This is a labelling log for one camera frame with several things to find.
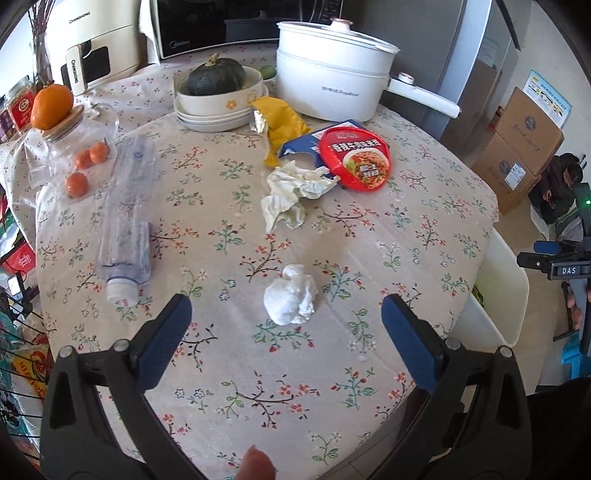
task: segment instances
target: red snack canister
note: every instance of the red snack canister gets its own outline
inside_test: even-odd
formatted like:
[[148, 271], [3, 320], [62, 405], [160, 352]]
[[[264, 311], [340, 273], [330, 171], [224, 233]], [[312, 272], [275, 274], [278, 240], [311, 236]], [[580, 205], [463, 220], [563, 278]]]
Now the red snack canister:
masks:
[[372, 192], [388, 181], [391, 169], [388, 145], [367, 130], [329, 128], [320, 140], [319, 149], [331, 173], [352, 190]]
[[24, 77], [6, 94], [8, 113], [17, 132], [22, 133], [31, 126], [31, 113], [35, 90], [29, 77]]

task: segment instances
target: finger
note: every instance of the finger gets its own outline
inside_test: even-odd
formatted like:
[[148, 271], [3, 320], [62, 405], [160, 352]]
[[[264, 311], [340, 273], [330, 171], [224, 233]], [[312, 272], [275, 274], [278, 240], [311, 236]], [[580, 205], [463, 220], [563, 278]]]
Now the finger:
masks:
[[236, 480], [275, 480], [275, 467], [266, 453], [252, 445], [242, 458]]
[[566, 300], [566, 306], [571, 309], [575, 306], [576, 303], [577, 301], [574, 299], [574, 293], [570, 292], [569, 297]]
[[583, 321], [583, 312], [581, 312], [581, 309], [579, 307], [573, 307], [571, 317], [573, 318], [574, 329], [578, 330], [579, 326], [581, 325], [581, 322]]

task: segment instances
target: crumpled tissue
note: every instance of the crumpled tissue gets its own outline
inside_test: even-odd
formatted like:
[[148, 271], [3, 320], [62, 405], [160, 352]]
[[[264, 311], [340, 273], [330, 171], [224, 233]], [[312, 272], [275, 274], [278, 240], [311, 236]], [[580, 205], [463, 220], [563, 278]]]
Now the crumpled tissue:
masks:
[[265, 290], [263, 303], [269, 318], [277, 325], [307, 322], [318, 293], [312, 275], [304, 273], [304, 265], [287, 265], [282, 275]]
[[332, 189], [340, 177], [330, 179], [323, 176], [329, 172], [326, 167], [315, 170], [298, 168], [295, 161], [271, 172], [267, 177], [271, 194], [261, 200], [267, 233], [271, 233], [275, 224], [282, 219], [292, 230], [302, 225], [306, 212], [300, 198], [317, 199]]

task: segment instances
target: floral tablecloth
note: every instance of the floral tablecloth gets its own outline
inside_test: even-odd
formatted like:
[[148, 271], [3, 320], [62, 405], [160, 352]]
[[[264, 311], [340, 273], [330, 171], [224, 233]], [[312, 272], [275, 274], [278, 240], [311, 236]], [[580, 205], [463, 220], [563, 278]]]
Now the floral tablecloth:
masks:
[[[151, 70], [96, 95], [130, 82], [139, 93], [168, 88], [164, 78], [148, 87], [156, 77]], [[337, 187], [305, 202], [301, 228], [271, 234], [260, 208], [268, 173], [261, 137], [248, 127], [188, 131], [173, 113], [137, 128], [156, 142], [160, 173], [150, 207], [152, 277], [132, 308], [107, 303], [94, 270], [105, 192], [72, 204], [43, 188], [37, 275], [53, 351], [131, 338], [182, 292], [193, 322], [147, 398], [193, 462], [209, 478], [231, 479], [254, 443], [279, 478], [301, 480], [345, 459], [413, 388], [381, 323], [384, 295], [400, 294], [446, 335], [497, 219], [490, 188], [422, 130], [382, 107], [366, 126], [391, 147], [388, 185], [372, 194]], [[280, 327], [262, 298], [290, 263], [303, 264], [320, 293], [308, 323]], [[102, 396], [123, 450], [137, 457]]]
[[[108, 103], [113, 106], [119, 116], [119, 132], [127, 134], [172, 112], [175, 72], [188, 72], [215, 52], [234, 58], [243, 65], [261, 67], [275, 64], [277, 44], [228, 46], [178, 56], [162, 65], [150, 65], [127, 79], [98, 86], [76, 97], [76, 103], [86, 106]], [[38, 159], [46, 155], [47, 150], [38, 131], [29, 132], [22, 141], [15, 139], [0, 145], [0, 183], [6, 190], [18, 226], [31, 245], [35, 244], [35, 197], [40, 188], [29, 185], [29, 169], [39, 166]]]

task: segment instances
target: person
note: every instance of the person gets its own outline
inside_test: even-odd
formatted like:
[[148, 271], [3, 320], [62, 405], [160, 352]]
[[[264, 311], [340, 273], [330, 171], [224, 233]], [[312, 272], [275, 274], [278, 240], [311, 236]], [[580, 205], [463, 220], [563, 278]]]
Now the person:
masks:
[[[591, 290], [587, 292], [587, 301], [591, 301]], [[573, 327], [578, 330], [583, 321], [583, 312], [577, 307], [577, 302], [574, 299], [574, 293], [570, 292], [566, 300], [566, 306], [570, 308], [571, 318], [573, 319]]]
[[235, 480], [275, 480], [275, 466], [265, 452], [251, 445], [242, 457]]
[[531, 204], [546, 224], [551, 225], [568, 213], [575, 200], [573, 186], [582, 180], [583, 169], [575, 155], [564, 153], [552, 158], [529, 193]]

